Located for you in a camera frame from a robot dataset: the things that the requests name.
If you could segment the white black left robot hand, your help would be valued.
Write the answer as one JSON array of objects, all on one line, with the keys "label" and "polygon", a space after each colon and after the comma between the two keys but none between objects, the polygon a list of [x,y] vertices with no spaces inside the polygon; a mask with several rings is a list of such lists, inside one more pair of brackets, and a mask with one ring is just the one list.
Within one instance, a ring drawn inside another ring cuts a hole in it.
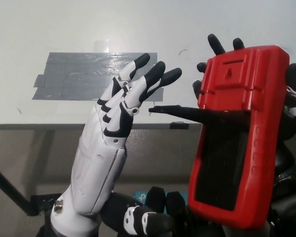
[{"label": "white black left robot hand", "polygon": [[96,104],[79,138],[70,185],[55,201],[51,228],[58,237],[90,237],[98,233],[100,212],[113,193],[127,157],[126,141],[134,116],[156,90],[175,82],[182,70],[165,70],[157,62],[134,79],[150,59],[148,53],[122,68],[113,77]]}]

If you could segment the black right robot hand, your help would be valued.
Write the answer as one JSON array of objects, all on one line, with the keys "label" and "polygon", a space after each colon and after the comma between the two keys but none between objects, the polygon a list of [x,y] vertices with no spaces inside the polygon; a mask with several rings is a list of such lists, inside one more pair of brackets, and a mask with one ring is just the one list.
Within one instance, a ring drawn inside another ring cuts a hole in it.
[{"label": "black right robot hand", "polygon": [[[225,49],[214,34],[209,34],[208,43],[216,55],[224,54]],[[233,40],[233,49],[245,48],[240,38]],[[288,171],[295,166],[295,158],[284,141],[291,139],[296,134],[296,63],[290,64],[285,73],[286,79],[286,98],[279,125],[278,144],[275,160],[275,176]],[[201,94],[202,80],[196,80],[193,84],[193,91],[198,100]]]}]

